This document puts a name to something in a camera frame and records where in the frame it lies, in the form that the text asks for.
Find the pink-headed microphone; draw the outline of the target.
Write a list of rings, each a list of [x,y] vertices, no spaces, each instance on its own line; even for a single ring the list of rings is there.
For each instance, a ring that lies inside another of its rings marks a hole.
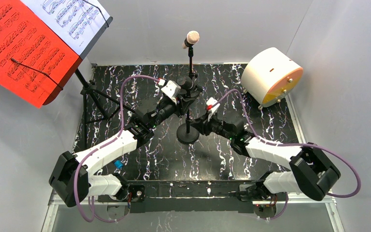
[[[185,40],[183,42],[183,45],[182,45],[182,48],[183,49],[191,48],[199,40],[200,40],[200,34],[197,31],[192,30],[192,31],[188,32],[188,34],[186,35],[186,38],[185,38]]]

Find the tall black mic stand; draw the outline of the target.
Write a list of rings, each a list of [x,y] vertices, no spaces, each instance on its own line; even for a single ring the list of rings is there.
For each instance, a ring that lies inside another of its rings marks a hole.
[[[193,69],[194,49],[193,49],[192,46],[188,48],[188,57],[189,57],[189,73],[188,73],[188,76],[189,76],[189,78],[193,79],[193,78],[196,78],[198,75],[194,72],[194,69]]]

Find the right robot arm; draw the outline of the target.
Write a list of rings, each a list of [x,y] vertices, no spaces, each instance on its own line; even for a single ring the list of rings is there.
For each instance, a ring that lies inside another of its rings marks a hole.
[[[242,201],[265,199],[278,193],[303,193],[321,201],[340,179],[341,173],[320,149],[308,143],[300,146],[273,144],[244,129],[238,118],[231,122],[204,114],[190,121],[200,134],[215,133],[230,140],[231,148],[239,155],[263,159],[288,169],[287,172],[266,172],[252,185],[239,191]]]

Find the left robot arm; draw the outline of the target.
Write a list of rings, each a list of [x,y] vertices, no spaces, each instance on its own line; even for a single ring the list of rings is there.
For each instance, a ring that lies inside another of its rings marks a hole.
[[[49,185],[67,207],[74,207],[90,196],[116,196],[126,187],[123,179],[115,174],[95,173],[147,143],[154,136],[153,129],[173,114],[182,116],[184,106],[180,97],[165,96],[159,102],[142,100],[122,132],[87,150],[74,154],[66,151],[59,155]]]

